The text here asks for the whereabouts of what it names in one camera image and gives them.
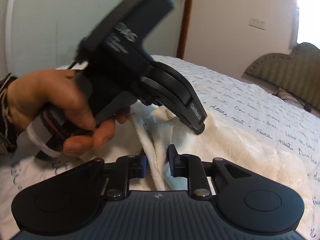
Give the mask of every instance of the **wall socket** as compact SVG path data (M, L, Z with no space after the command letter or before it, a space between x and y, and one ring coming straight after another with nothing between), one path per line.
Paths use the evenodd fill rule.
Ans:
M255 19L255 18L250 18L249 19L249 26L259 28L261 30L266 29L266 22L263 20Z

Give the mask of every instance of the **tufted headboard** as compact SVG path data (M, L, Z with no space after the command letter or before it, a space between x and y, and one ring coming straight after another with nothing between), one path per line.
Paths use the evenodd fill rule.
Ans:
M320 110L320 50L310 43L298 44L289 55L263 55L245 73L282 87Z

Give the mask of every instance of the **sleeve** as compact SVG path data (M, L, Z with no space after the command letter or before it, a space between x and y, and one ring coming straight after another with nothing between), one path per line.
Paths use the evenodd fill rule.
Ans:
M0 118L0 155L11 155L17 149L17 131L10 116L7 100L7 90L9 84L17 77L8 74L0 82L0 100L2 116Z

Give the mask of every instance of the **window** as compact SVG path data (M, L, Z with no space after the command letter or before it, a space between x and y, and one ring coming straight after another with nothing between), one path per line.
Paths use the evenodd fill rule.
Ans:
M309 42L320 49L320 0L297 0L299 28L297 43Z

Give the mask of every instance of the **ribbed black surface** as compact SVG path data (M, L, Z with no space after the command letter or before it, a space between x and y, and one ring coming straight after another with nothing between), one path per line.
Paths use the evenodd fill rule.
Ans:
M132 191L129 198L109 202L100 216L81 230L63 236L38 236L22 231L14 240L302 240L291 231L278 236L256 236L232 228L206 201L186 191Z

